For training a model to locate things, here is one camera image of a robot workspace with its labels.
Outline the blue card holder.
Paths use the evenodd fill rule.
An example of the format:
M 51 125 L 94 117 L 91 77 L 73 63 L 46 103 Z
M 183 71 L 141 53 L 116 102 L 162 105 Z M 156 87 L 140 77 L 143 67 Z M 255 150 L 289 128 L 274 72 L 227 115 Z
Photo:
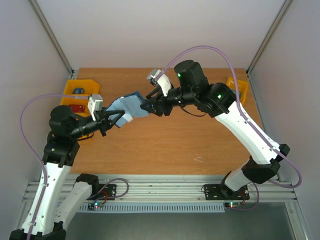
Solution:
M 141 104 L 146 100 L 140 92 L 136 91 L 115 99 L 106 111 L 124 110 L 124 115 L 115 123 L 118 128 L 131 122 L 134 118 L 147 117 L 149 112 L 141 108 Z

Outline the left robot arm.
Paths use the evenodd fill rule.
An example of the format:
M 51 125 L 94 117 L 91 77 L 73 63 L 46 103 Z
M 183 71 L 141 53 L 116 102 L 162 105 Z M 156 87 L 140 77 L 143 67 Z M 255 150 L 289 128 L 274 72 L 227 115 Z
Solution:
M 123 115 L 124 110 L 95 110 L 93 116 L 82 117 L 67 105 L 59 105 L 50 113 L 51 131 L 43 150 L 41 179 L 29 213 L 21 228 L 11 232 L 11 240 L 64 240 L 67 228 L 87 199 L 101 193 L 99 178 L 82 173 L 71 192 L 59 204 L 65 180 L 73 166 L 80 145 L 78 139 L 100 131 L 102 136 Z

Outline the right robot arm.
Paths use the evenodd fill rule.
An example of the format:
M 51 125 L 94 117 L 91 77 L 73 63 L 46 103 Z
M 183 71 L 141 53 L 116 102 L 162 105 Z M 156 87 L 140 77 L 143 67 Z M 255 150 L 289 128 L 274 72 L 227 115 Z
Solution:
M 280 161 L 288 155 L 289 146 L 269 139 L 242 105 L 237 104 L 236 94 L 224 83 L 210 84 L 198 62 L 182 61 L 174 72 L 180 84 L 177 88 L 161 70 L 150 72 L 147 79 L 156 89 L 140 107 L 161 117 L 169 116 L 174 107 L 194 105 L 224 125 L 243 144 L 250 157 L 223 178 L 219 186 L 221 195 L 229 199 L 249 183 L 263 184 L 273 178 L 280 169 Z

